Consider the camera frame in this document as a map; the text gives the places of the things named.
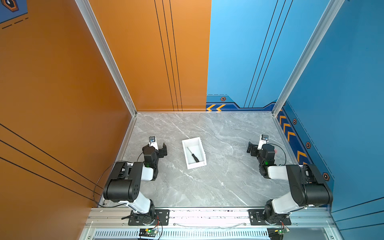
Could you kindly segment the black handled screwdriver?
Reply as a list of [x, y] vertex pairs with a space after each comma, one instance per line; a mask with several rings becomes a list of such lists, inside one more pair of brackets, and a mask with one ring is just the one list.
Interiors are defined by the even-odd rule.
[[200, 160], [197, 158], [197, 156], [190, 150], [189, 147], [187, 147], [187, 150], [191, 153], [193, 159], [195, 160], [196, 163], [199, 163]]

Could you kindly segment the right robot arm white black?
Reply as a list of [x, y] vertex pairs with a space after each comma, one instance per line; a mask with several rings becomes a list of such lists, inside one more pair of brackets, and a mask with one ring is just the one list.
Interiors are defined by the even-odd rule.
[[316, 165], [276, 165], [272, 144], [248, 144], [247, 153], [256, 157], [260, 174], [265, 179], [289, 182], [289, 192], [268, 200], [264, 211], [257, 214], [269, 225], [286, 224], [290, 213], [306, 207], [330, 205], [333, 194]]

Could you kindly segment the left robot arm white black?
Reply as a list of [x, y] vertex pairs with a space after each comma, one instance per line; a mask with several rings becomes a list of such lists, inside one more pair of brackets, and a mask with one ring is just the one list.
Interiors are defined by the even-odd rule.
[[151, 143], [142, 148], [143, 162], [115, 163], [103, 190], [105, 200], [126, 205], [132, 209], [127, 217], [143, 225], [151, 225], [157, 220], [155, 205], [141, 191], [142, 181], [155, 181], [159, 173], [159, 159], [168, 155], [167, 146], [160, 149]]

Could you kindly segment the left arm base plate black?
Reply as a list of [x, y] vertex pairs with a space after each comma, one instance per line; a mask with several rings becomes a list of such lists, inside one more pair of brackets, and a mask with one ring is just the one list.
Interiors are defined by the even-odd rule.
[[167, 209], [155, 209], [150, 210], [148, 214], [137, 214], [131, 211], [129, 215], [129, 226], [167, 226], [170, 220], [170, 210]]

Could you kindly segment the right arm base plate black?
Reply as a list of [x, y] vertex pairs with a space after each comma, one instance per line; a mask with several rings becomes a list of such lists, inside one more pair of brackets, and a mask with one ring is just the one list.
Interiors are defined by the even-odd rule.
[[250, 223], [252, 226], [281, 225], [290, 226], [292, 224], [290, 216], [287, 214], [276, 214], [275, 212], [266, 213], [262, 209], [248, 210]]

